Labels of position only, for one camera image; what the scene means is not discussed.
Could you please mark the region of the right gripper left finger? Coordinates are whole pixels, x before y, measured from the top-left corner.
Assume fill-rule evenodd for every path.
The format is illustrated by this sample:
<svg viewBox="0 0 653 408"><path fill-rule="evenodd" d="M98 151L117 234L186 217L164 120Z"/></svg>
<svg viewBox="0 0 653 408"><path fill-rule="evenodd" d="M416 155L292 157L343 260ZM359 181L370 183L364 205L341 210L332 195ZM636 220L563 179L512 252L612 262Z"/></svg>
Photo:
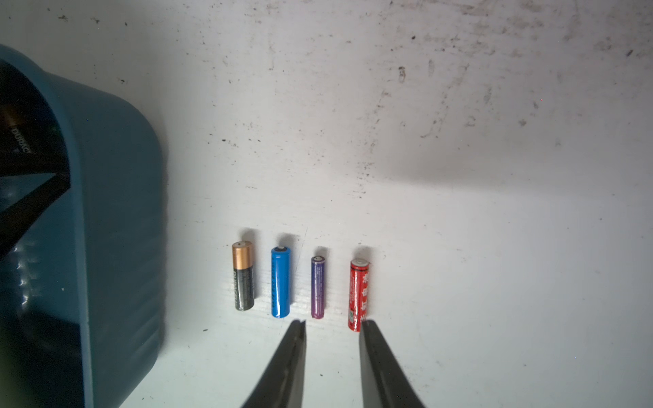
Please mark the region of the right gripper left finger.
<svg viewBox="0 0 653 408"><path fill-rule="evenodd" d="M293 321L243 407L301 407L307 337L304 321Z"/></svg>

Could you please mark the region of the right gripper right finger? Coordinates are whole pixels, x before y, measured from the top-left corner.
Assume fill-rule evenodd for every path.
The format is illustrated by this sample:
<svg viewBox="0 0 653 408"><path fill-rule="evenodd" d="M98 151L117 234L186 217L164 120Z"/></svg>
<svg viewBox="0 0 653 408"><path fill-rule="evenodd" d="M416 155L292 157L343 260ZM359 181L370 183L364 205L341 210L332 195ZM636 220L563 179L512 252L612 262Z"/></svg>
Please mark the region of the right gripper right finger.
<svg viewBox="0 0 653 408"><path fill-rule="evenodd" d="M376 322L362 322L359 347L365 408L424 407Z"/></svg>

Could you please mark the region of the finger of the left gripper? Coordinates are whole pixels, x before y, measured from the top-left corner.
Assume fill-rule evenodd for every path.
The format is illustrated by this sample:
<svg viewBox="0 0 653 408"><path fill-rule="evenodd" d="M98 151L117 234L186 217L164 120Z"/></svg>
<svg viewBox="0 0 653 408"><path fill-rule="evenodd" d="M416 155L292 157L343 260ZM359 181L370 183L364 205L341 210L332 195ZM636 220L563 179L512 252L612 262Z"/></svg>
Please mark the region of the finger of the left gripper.
<svg viewBox="0 0 653 408"><path fill-rule="evenodd" d="M2 177L49 174L52 177L1 212L1 257L7 256L39 217L71 186L68 170L2 168Z"/></svg>

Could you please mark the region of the teal plastic storage box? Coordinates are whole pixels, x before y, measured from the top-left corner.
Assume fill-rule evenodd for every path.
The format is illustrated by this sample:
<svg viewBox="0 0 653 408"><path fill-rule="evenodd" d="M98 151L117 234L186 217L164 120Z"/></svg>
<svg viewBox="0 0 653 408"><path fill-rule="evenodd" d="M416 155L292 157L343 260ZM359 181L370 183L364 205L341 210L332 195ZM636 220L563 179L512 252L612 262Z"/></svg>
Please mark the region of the teal plastic storage box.
<svg viewBox="0 0 653 408"><path fill-rule="evenodd" d="M1 404L118 407L163 338L164 163L129 102L1 49L1 169L71 186L1 257ZM52 177L1 176L1 212Z"/></svg>

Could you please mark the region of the red battery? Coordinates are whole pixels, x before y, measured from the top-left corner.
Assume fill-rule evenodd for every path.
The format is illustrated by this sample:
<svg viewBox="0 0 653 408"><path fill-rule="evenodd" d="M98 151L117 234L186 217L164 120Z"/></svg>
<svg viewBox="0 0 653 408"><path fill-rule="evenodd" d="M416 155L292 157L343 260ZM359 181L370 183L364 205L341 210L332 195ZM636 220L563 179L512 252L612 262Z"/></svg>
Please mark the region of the red battery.
<svg viewBox="0 0 653 408"><path fill-rule="evenodd" d="M370 263L363 258L355 258L350 263L350 300L348 326L359 332L362 321L367 318L368 278Z"/></svg>

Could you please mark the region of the purple battery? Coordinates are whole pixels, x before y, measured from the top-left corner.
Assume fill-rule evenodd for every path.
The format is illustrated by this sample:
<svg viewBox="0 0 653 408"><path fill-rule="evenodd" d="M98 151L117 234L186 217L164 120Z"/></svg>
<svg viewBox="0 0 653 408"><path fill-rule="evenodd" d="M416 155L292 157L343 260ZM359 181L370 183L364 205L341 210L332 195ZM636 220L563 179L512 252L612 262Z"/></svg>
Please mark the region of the purple battery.
<svg viewBox="0 0 653 408"><path fill-rule="evenodd" d="M326 259L316 255L311 259L311 316L322 319L325 314Z"/></svg>

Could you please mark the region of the light blue battery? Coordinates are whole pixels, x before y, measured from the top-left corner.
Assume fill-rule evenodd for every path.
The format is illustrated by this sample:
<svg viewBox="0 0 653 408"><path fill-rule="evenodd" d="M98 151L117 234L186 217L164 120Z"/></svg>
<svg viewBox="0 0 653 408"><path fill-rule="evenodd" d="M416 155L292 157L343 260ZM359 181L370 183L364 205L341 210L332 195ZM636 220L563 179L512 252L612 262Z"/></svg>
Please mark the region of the light blue battery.
<svg viewBox="0 0 653 408"><path fill-rule="evenodd" d="M276 246L271 254L271 314L277 319L290 313L291 298L291 250Z"/></svg>

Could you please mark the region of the black copper battery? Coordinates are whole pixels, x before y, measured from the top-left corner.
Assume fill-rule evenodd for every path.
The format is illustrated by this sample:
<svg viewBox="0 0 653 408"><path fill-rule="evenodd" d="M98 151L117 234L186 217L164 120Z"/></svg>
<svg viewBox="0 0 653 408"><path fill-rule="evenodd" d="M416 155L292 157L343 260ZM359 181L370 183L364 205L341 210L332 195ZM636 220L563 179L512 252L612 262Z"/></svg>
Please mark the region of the black copper battery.
<svg viewBox="0 0 653 408"><path fill-rule="evenodd" d="M238 241L232 245L235 307L239 311L251 309L255 304L253 278L253 243Z"/></svg>

